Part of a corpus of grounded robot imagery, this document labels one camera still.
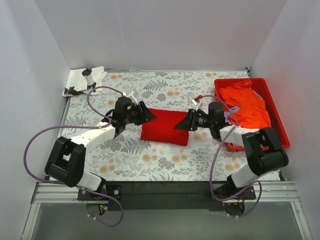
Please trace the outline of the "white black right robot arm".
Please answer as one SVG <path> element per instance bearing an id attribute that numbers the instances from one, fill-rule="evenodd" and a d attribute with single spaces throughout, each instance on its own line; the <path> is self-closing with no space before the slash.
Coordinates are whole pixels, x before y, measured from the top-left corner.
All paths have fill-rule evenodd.
<path id="1" fill-rule="evenodd" d="M 208 113 L 190 109 L 174 126 L 176 130 L 193 132 L 198 128 L 208 128 L 211 136 L 222 145 L 232 143 L 244 148 L 247 163 L 217 189 L 209 183 L 210 195 L 217 201 L 239 198 L 260 177 L 289 164 L 288 155 L 273 128 L 248 129 L 231 125 L 226 122 L 223 108 L 210 108 Z"/>

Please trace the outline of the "red t shirt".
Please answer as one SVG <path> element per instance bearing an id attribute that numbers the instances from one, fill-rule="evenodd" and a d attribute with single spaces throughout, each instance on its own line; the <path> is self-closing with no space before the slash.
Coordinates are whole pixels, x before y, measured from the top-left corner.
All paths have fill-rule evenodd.
<path id="1" fill-rule="evenodd" d="M 189 132 L 174 129 L 187 116 L 187 112 L 154 108 L 149 110 L 156 116 L 156 119 L 142 125 L 141 140 L 184 147 L 188 145 Z"/>

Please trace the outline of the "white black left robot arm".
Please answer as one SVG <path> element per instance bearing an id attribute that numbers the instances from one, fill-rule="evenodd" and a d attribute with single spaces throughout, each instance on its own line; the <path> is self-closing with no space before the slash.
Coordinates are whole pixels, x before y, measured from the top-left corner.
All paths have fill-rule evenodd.
<path id="1" fill-rule="evenodd" d="M 89 189 L 95 200 L 106 196 L 104 179 L 85 168 L 88 153 L 103 143 L 120 135 L 128 124 L 143 125 L 155 120 L 143 101 L 135 104 L 127 97 L 121 97 L 112 110 L 99 124 L 80 135 L 71 138 L 59 137 L 52 148 L 44 172 L 51 178 L 72 188 Z"/>

